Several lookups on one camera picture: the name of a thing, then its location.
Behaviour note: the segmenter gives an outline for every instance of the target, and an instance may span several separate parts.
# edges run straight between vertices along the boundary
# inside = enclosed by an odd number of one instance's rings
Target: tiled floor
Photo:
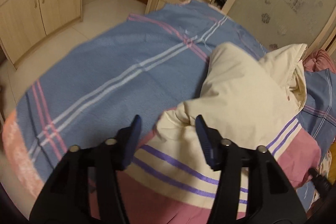
[[[2,111],[7,117],[16,107],[25,90],[75,46],[122,23],[130,13],[143,14],[145,4],[136,0],[97,0],[84,6],[83,22],[57,33],[44,41],[17,70],[5,61],[0,66]],[[0,135],[0,181],[19,210],[29,216],[34,199],[14,175],[2,152]]]

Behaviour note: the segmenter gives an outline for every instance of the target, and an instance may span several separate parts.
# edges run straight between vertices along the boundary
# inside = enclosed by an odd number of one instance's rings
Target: cream fabric
[[[232,43],[218,46],[210,56],[200,98],[163,113],[157,135],[146,149],[136,152],[137,163],[131,164],[127,173],[162,195],[211,208],[220,172],[213,172],[205,162],[195,118],[201,114],[209,127],[241,147],[268,146],[278,159],[301,129],[293,117],[306,100],[300,61],[305,48],[305,44],[287,46],[257,62]],[[244,170],[241,176],[241,187],[247,189],[247,172]],[[240,199],[239,212],[244,212],[246,191],[241,191]]]

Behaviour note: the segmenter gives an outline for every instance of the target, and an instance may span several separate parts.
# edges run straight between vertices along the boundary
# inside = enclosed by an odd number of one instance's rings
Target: purple stripe
[[[291,119],[286,125],[285,127],[280,131],[279,135],[273,140],[271,141],[271,143],[269,143],[269,145],[267,145],[267,149],[269,149],[272,145],[274,145],[274,143],[280,138],[280,136],[284,133],[284,131],[287,129],[287,127],[295,120],[296,116]]]
[[[282,140],[282,142],[272,152],[272,156],[274,156],[274,154],[284,145],[284,143],[286,142],[288,137],[294,132],[294,130],[298,127],[299,124],[300,124],[300,122],[297,122],[296,125],[292,128],[292,130],[287,133],[286,137]]]
[[[138,158],[134,157],[133,158],[133,163],[138,165],[141,169],[143,169],[146,173],[151,174],[152,176],[154,176],[155,178],[168,183],[172,186],[175,186],[179,189],[188,191],[190,193],[196,194],[196,195],[200,195],[200,196],[205,196],[207,198],[215,198],[216,194],[214,193],[210,193],[210,192],[206,192],[206,191],[202,191],[199,189],[196,189],[194,187],[191,187],[187,184],[184,184],[182,182],[176,181],[162,173],[160,173],[159,171],[156,171],[154,168],[150,167],[148,164],[144,163],[142,160],[139,160]],[[246,200],[240,199],[239,203],[242,204],[247,204]]]
[[[179,168],[180,170],[183,170],[185,171],[186,173],[200,179],[200,180],[203,180],[205,182],[208,182],[208,183],[211,183],[211,184],[214,184],[214,185],[218,185],[219,181],[216,180],[216,179],[213,179],[213,178],[209,178],[209,177],[206,177],[204,175],[202,175],[201,173],[197,172],[196,170],[194,169],[191,169],[188,165],[186,164],[183,164],[181,163],[180,161],[174,159],[173,157],[145,144],[143,145],[142,147],[140,147],[141,149],[147,151],[148,153],[152,154],[153,156],[161,159],[161,160],[164,160],[166,161],[167,163],[169,163],[170,165],[176,167],[176,168]],[[245,189],[245,188],[240,188],[240,191],[241,192],[244,192],[244,193],[248,193],[248,189]]]

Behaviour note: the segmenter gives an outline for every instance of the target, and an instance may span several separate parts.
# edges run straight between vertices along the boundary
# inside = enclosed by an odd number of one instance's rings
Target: frosted glass panel
[[[228,15],[270,50],[310,45],[328,21],[336,0],[236,0]]]

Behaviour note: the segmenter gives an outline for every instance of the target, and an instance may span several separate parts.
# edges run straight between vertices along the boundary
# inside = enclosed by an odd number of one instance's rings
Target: silver screw
[[[109,138],[109,139],[107,139],[107,140],[105,141],[105,144],[106,144],[106,145],[114,145],[114,144],[116,144],[116,143],[117,143],[117,140],[114,139],[114,138]]]
[[[229,139],[222,139],[221,144],[224,146],[230,146],[232,142]]]
[[[73,145],[73,146],[70,146],[69,148],[70,152],[77,152],[78,150],[80,150],[80,147],[78,145]]]
[[[267,152],[267,148],[263,145],[259,145],[257,149],[261,153],[266,153]]]

